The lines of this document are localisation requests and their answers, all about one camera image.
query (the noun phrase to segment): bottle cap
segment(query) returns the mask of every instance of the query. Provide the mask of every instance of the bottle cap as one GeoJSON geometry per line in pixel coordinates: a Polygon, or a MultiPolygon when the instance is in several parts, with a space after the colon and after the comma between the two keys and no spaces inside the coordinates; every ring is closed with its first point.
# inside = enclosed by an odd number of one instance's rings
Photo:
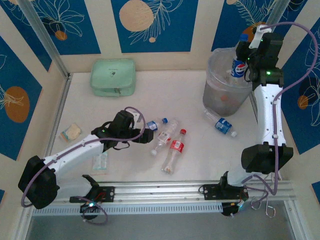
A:
{"type": "Polygon", "coordinates": [[[157,155],[157,151],[154,150],[154,149],[152,149],[152,150],[151,150],[151,154],[152,154],[153,156],[155,156],[155,155],[157,155]]]}
{"type": "Polygon", "coordinates": [[[239,42],[248,42],[248,34],[242,33],[239,37],[239,42]]]}
{"type": "Polygon", "coordinates": [[[237,136],[237,134],[238,134],[238,133],[237,133],[236,131],[233,131],[233,132],[231,133],[231,137],[234,138],[235,136],[237,136]]]}

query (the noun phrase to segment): metal hook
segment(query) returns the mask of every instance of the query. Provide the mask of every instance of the metal hook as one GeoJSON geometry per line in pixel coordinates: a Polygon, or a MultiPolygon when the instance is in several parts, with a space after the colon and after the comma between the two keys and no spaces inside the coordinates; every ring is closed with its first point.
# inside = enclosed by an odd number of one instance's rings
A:
{"type": "Polygon", "coordinates": [[[271,219],[276,216],[276,209],[273,206],[269,205],[269,196],[266,197],[265,215],[267,215],[271,219]],[[268,209],[272,209],[273,210],[273,215],[269,215],[268,209]]]}
{"type": "Polygon", "coordinates": [[[259,202],[259,206],[258,206],[258,207],[254,207],[253,203],[254,203],[254,199],[255,199],[255,198],[256,198],[255,196],[252,198],[250,205],[251,205],[251,208],[252,208],[253,210],[258,210],[258,209],[260,209],[260,207],[261,207],[261,202],[259,202]]]}

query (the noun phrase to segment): red bottle label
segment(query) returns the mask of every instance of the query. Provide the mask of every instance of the red bottle label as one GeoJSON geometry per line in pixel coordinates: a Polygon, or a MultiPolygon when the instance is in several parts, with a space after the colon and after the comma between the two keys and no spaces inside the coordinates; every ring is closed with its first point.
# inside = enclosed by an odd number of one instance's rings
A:
{"type": "Polygon", "coordinates": [[[182,150],[184,149],[185,145],[177,140],[172,141],[170,148],[178,150],[180,153],[182,153],[182,150]]]}

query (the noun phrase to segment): vent grille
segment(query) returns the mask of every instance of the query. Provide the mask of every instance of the vent grille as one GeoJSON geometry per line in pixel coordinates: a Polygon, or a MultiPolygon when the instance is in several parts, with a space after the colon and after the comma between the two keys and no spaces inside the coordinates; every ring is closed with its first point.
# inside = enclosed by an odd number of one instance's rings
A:
{"type": "MultiPolygon", "coordinates": [[[[102,205],[109,215],[132,214],[191,214],[191,213],[222,213],[221,203],[184,203],[184,204],[119,204],[102,205]]],[[[76,216],[80,215],[79,205],[48,206],[43,209],[34,209],[33,216],[76,216]]],[[[86,215],[101,215],[99,210],[86,215]]]]}

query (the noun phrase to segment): purple wire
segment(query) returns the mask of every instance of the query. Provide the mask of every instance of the purple wire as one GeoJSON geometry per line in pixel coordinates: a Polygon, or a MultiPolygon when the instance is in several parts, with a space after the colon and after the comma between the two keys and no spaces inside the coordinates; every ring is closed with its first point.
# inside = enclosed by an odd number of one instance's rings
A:
{"type": "MultiPolygon", "coordinates": [[[[94,143],[94,142],[100,142],[100,141],[118,141],[118,142],[128,142],[128,141],[132,141],[132,140],[135,140],[135,139],[138,139],[139,137],[141,137],[141,135],[144,133],[145,129],[146,129],[146,120],[145,120],[145,117],[144,115],[138,110],[136,109],[135,107],[133,106],[127,106],[124,110],[127,110],[127,109],[133,109],[135,111],[137,111],[142,120],[143,120],[143,128],[141,130],[141,132],[135,136],[135,137],[132,137],[132,138],[113,138],[113,137],[104,137],[104,138],[98,138],[98,139],[94,139],[94,140],[89,140],[89,141],[86,141],[84,143],[84,145],[87,145],[87,144],[91,144],[91,143],[94,143]]],[[[22,198],[21,198],[21,206],[24,207],[24,208],[28,208],[28,207],[31,207],[32,206],[32,203],[31,204],[28,204],[26,205],[25,204],[25,199],[26,199],[26,196],[27,196],[27,193],[30,189],[30,187],[32,186],[32,184],[34,183],[34,181],[36,180],[36,178],[47,168],[49,167],[51,164],[54,164],[57,160],[63,158],[64,156],[68,155],[69,153],[81,148],[83,145],[82,144],[79,144],[71,149],[69,149],[68,151],[62,153],[61,155],[57,156],[56,160],[51,160],[50,162],[48,162],[46,165],[44,165],[34,176],[33,178],[31,178],[31,180],[29,181],[28,185],[26,186],[23,194],[22,194],[22,198]]],[[[94,203],[92,202],[91,200],[87,199],[87,198],[84,198],[82,196],[77,196],[76,198],[78,199],[82,199],[82,200],[85,200],[87,202],[91,202],[91,203],[94,203]]],[[[107,223],[107,213],[105,210],[102,209],[102,207],[100,207],[98,204],[95,204],[95,206],[97,206],[106,216],[106,220],[105,222],[102,222],[102,223],[94,223],[94,222],[90,222],[90,221],[86,221],[87,223],[89,224],[92,224],[92,225],[104,225],[107,223]]]]}
{"type": "MultiPolygon", "coordinates": [[[[282,26],[282,25],[294,25],[297,26],[299,28],[302,28],[303,30],[305,30],[312,38],[313,44],[314,44],[314,58],[313,58],[313,62],[310,66],[310,68],[306,71],[306,73],[297,81],[295,81],[294,83],[290,84],[289,86],[287,86],[286,88],[282,89],[273,99],[273,105],[272,105],[272,112],[273,112],[273,134],[277,135],[278,134],[278,125],[277,125],[277,105],[275,104],[275,101],[277,101],[277,99],[286,91],[288,91],[289,89],[291,89],[292,87],[294,87],[295,85],[299,84],[301,81],[303,81],[313,70],[313,68],[316,65],[317,62],[317,58],[318,58],[318,43],[317,43],[317,39],[315,37],[315,35],[311,32],[310,29],[308,29],[306,26],[300,24],[300,23],[296,23],[293,21],[284,21],[284,22],[279,22],[279,23],[275,23],[272,25],[268,25],[265,27],[262,27],[261,30],[264,29],[269,29],[269,28],[273,28],[276,26],[282,26]]],[[[268,188],[268,190],[270,191],[270,193],[272,195],[276,195],[277,191],[278,191],[278,178],[279,178],[279,149],[278,149],[278,139],[274,138],[274,150],[275,150],[275,169],[274,169],[274,189],[272,190],[271,187],[268,185],[268,183],[263,180],[260,176],[254,174],[253,176],[258,178],[259,180],[261,180],[263,182],[263,184],[268,188]]],[[[264,192],[264,190],[262,189],[257,189],[255,188],[256,191],[262,191],[264,192]]],[[[268,195],[265,195],[264,197],[262,197],[261,199],[258,200],[258,202],[261,202],[263,199],[265,199],[268,195]]]]}

